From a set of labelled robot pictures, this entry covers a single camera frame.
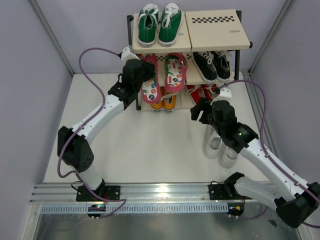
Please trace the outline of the pink green sandal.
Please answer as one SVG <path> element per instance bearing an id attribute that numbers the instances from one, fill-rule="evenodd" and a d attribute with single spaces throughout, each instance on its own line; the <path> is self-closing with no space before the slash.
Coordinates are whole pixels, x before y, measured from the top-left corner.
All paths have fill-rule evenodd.
<path id="1" fill-rule="evenodd" d="M 154 104 L 162 97 L 158 78 L 158 60 L 154 53 L 143 54 L 142 56 L 143 60 L 145 60 L 147 63 L 151 63 L 155 67 L 155 71 L 152 77 L 142 84 L 141 95 L 142 99 L 146 103 Z"/>
<path id="2" fill-rule="evenodd" d="M 165 80 L 167 92 L 180 92 L 186 84 L 188 63 L 185 56 L 178 52 L 168 53 L 164 60 Z"/>

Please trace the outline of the orange canvas sneaker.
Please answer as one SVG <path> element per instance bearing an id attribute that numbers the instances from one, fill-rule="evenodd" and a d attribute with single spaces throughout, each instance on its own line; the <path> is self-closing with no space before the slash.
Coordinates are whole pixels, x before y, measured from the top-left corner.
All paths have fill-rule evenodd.
<path id="1" fill-rule="evenodd" d="M 163 87 L 160 88 L 160 92 L 161 92 L 161 98 L 160 98 L 160 100 L 159 100 L 158 102 L 156 102 L 156 103 L 152 103 L 152 104 L 151 104 L 151 108 L 152 108 L 152 110 L 155 111 L 155 112 L 161 111 L 161 110 L 163 109 L 163 107 L 164 107 L 164 103 L 163 103 L 163 101 L 164 101 L 164 100 L 163 100 L 164 88 L 163 88 Z"/>
<path id="2" fill-rule="evenodd" d="M 176 106 L 176 98 L 177 93 L 176 92 L 168 92 L 166 89 L 164 89 L 163 92 L 163 107 L 166 111 L 171 112 L 175 109 Z"/>

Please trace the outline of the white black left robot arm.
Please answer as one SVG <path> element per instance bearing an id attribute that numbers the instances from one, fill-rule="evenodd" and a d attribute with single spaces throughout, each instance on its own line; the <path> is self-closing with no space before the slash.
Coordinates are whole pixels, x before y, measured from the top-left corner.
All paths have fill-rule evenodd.
<path id="1" fill-rule="evenodd" d="M 113 118 L 136 100 L 143 83 L 155 73 L 156 67 L 151 62 L 141 59 L 128 60 L 102 103 L 78 124 L 70 128 L 63 126 L 58 131 L 58 161 L 72 168 L 73 173 L 88 187 L 87 195 L 94 201 L 104 197 L 105 182 L 93 166 L 94 153 L 91 143 Z"/>

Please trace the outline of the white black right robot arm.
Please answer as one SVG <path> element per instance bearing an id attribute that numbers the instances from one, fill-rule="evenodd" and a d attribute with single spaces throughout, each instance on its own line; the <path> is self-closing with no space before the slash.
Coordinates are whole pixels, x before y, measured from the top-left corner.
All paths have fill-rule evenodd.
<path id="1" fill-rule="evenodd" d="M 210 125 L 222 142 L 255 165 L 273 184 L 255 182 L 241 173 L 229 177 L 224 193 L 230 199 L 249 197 L 275 210 L 292 228 L 298 228 L 320 205 L 320 185 L 309 183 L 290 170 L 266 149 L 258 134 L 237 120 L 235 109 L 226 100 L 201 98 L 190 109 L 191 119 Z"/>

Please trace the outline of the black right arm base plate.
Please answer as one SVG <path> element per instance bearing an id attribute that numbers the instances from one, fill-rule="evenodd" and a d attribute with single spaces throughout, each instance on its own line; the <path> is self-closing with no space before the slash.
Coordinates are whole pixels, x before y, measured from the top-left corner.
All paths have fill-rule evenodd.
<path id="1" fill-rule="evenodd" d="M 225 184 L 211 181 L 208 185 L 208 194 L 210 200 L 251 200 L 248 196 L 239 195 L 231 183 Z"/>

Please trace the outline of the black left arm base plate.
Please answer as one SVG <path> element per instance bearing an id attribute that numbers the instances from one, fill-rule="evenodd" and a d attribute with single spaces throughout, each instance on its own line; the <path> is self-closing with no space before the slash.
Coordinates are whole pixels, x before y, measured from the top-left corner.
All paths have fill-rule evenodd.
<path id="1" fill-rule="evenodd" d="M 121 195 L 121 187 L 119 185 L 105 185 L 98 187 L 97 190 L 94 190 L 93 192 L 100 198 L 118 201 Z M 100 201 L 99 198 L 96 198 L 94 195 L 92 195 L 89 190 L 83 185 L 78 187 L 75 200 L 77 202 Z"/>

